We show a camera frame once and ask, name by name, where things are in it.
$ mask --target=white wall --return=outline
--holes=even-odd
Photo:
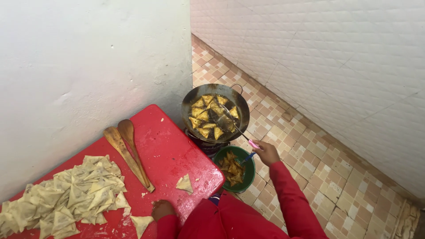
[[[423,0],[192,0],[192,32],[425,198]]]
[[[0,3],[0,202],[191,89],[189,0]]]

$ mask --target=white tiled wall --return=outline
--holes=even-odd
[[[425,198],[424,0],[191,0],[192,33]]]

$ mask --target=hand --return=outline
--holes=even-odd
[[[169,201],[158,200],[153,203],[152,217],[156,222],[167,215],[176,215],[176,211]]]
[[[278,151],[274,145],[259,140],[253,140],[253,142],[258,145],[260,149],[253,148],[252,151],[256,152],[258,156],[260,156],[261,161],[267,167],[270,167],[272,163],[280,161]]]

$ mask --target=person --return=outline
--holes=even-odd
[[[202,199],[178,232],[178,217],[169,201],[154,202],[152,217],[157,222],[157,239],[327,239],[307,198],[280,160],[276,148],[253,140],[253,149],[269,166],[288,234],[267,221],[249,205],[226,191]]]

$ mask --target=cloth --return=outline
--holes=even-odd
[[[158,239],[327,239],[309,202],[282,162],[270,166],[288,234],[226,191],[218,205],[202,199],[178,232],[178,218],[158,221]]]
[[[218,206],[218,202],[220,201],[221,194],[216,193],[208,198],[208,200],[212,201],[216,206]]]

